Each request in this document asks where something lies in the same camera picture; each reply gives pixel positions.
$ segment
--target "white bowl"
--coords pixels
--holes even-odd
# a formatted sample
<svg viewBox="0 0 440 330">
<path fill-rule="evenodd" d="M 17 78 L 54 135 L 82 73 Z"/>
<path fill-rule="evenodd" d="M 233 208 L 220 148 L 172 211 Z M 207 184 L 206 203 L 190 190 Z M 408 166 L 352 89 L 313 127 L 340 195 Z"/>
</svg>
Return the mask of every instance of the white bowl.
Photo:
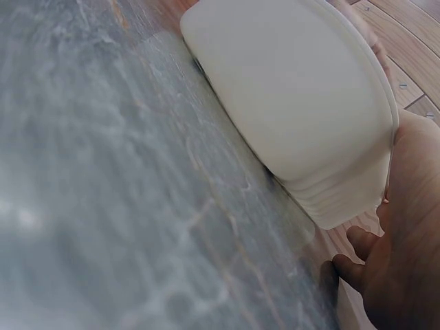
<svg viewBox="0 0 440 330">
<path fill-rule="evenodd" d="M 325 229 L 378 204 L 397 130 L 393 91 L 324 0 L 202 0 L 181 19 L 231 120 Z"/>
</svg>

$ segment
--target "marble countertop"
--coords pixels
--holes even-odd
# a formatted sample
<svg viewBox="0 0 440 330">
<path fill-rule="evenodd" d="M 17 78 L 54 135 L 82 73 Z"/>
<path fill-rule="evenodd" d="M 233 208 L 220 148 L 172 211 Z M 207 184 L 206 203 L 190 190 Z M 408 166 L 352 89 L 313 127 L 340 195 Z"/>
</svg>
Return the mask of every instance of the marble countertop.
<svg viewBox="0 0 440 330">
<path fill-rule="evenodd" d="M 339 329 L 313 223 L 157 13 L 0 4 L 0 328 Z"/>
</svg>

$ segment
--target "finger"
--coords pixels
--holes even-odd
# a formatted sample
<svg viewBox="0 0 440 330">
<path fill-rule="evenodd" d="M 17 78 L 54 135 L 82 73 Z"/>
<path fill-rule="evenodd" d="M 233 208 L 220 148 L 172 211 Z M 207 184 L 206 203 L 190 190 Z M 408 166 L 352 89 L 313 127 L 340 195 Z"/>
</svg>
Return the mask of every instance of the finger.
<svg viewBox="0 0 440 330">
<path fill-rule="evenodd" d="M 333 258 L 336 272 L 344 281 L 346 281 L 354 290 L 362 293 L 362 275 L 364 273 L 363 265 L 358 265 L 343 254 L 337 254 Z"/>
<path fill-rule="evenodd" d="M 380 227 L 386 232 L 388 224 L 390 223 L 390 204 L 382 203 L 376 210 L 377 217 L 379 218 Z"/>
<path fill-rule="evenodd" d="M 346 231 L 346 237 L 355 249 L 356 255 L 363 261 L 366 261 L 370 255 L 373 246 L 379 239 L 372 232 L 366 232 L 361 227 L 354 225 Z"/>
</svg>

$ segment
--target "wooden plank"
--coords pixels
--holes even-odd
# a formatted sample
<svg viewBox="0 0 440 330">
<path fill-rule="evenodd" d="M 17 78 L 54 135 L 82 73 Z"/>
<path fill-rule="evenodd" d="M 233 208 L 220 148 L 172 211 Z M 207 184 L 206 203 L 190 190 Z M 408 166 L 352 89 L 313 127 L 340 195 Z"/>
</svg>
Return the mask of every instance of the wooden plank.
<svg viewBox="0 0 440 330">
<path fill-rule="evenodd" d="M 399 108 L 405 109 L 424 93 L 419 86 L 391 60 L 390 68 L 397 105 Z"/>
<path fill-rule="evenodd" d="M 407 110 L 423 117 L 432 118 L 440 126 L 440 112 L 426 96 L 412 104 Z"/>
<path fill-rule="evenodd" d="M 440 2 L 438 0 L 411 0 L 418 7 L 440 22 Z"/>
<path fill-rule="evenodd" d="M 391 16 L 366 0 L 353 5 L 381 39 L 390 57 L 437 105 L 440 58 Z"/>
<path fill-rule="evenodd" d="M 401 23 L 437 56 L 440 56 L 440 23 L 430 15 L 410 0 L 370 0 L 370 2 Z"/>
</svg>

